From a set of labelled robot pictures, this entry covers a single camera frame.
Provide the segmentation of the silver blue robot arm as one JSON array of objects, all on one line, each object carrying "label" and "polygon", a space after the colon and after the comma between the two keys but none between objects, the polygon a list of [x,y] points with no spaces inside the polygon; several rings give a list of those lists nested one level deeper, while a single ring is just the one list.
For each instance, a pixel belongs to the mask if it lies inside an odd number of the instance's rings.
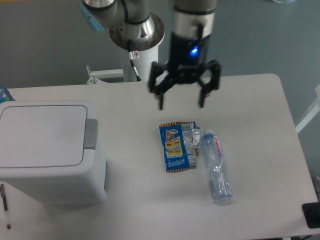
[{"label": "silver blue robot arm", "polygon": [[198,104],[219,88],[221,65],[207,61],[217,2],[215,0],[176,0],[169,57],[159,63],[159,45],[165,26],[151,11],[148,0],[82,0],[80,10],[96,32],[109,31],[120,49],[125,82],[147,82],[160,103],[174,85],[198,83]]}]

